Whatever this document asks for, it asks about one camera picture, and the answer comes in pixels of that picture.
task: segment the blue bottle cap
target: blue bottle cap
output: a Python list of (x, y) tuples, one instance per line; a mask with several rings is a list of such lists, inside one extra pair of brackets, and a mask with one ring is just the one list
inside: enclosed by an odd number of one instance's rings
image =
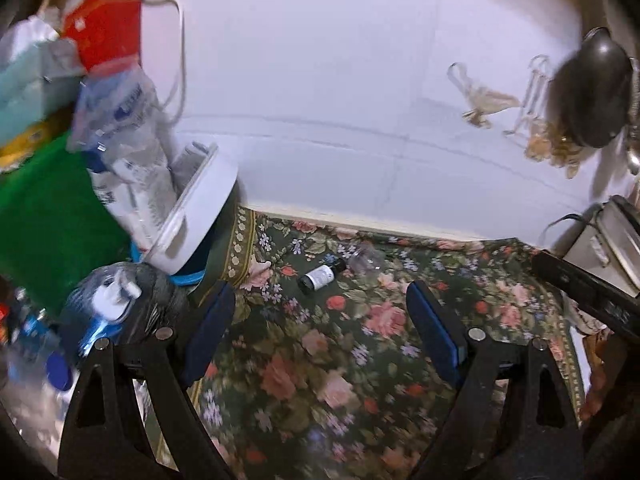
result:
[(71, 368), (58, 352), (53, 352), (47, 359), (47, 379), (51, 386), (61, 392), (68, 391), (73, 385)]

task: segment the yellow object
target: yellow object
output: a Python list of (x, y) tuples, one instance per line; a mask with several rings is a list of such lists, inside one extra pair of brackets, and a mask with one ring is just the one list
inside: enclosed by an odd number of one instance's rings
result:
[(0, 148), (0, 172), (16, 170), (40, 147), (66, 132), (71, 125), (73, 106), (61, 108), (34, 123)]

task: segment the white cable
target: white cable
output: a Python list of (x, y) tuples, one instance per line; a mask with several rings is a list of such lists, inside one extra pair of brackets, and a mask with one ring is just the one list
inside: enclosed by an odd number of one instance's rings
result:
[[(171, 90), (169, 91), (169, 95), (161, 105), (162, 109), (166, 111), (167, 106), (175, 97), (176, 92), (178, 91), (178, 87), (180, 87), (182, 91), (180, 102), (183, 103), (185, 98), (186, 64), (184, 60), (184, 11), (182, 10), (182, 6), (178, 0), (156, 0), (153, 3), (156, 4), (160, 2), (172, 4), (175, 7), (175, 9), (178, 11), (178, 22), (180, 27), (178, 73), (174, 79), (174, 84), (172, 85)], [(170, 121), (171, 123), (175, 123), (175, 121), (178, 119), (178, 116), (180, 115), (180, 108), (181, 106), (178, 106), (176, 116)]]

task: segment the white wall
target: white wall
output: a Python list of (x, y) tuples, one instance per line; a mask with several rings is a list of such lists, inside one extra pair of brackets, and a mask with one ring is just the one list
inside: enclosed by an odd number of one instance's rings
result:
[[(503, 136), (515, 110), (492, 130), (464, 123), (446, 77), (463, 61), (522, 98), (531, 57), (559, 64), (578, 48), (576, 0), (180, 1), (188, 86), (175, 138), (236, 158), (248, 203), (535, 243), (552, 220), (626, 191), (615, 147), (567, 180)], [(143, 65), (161, 96), (176, 23), (145, 7)]]

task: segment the metal spoon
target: metal spoon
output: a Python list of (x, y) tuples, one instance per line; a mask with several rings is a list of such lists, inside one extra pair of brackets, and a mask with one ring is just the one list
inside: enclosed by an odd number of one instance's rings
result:
[(640, 105), (640, 64), (636, 58), (630, 58), (633, 73), (631, 76), (631, 104), (629, 105), (629, 124), (625, 126), (626, 163), (632, 175), (640, 171), (640, 132), (638, 132), (638, 107)]

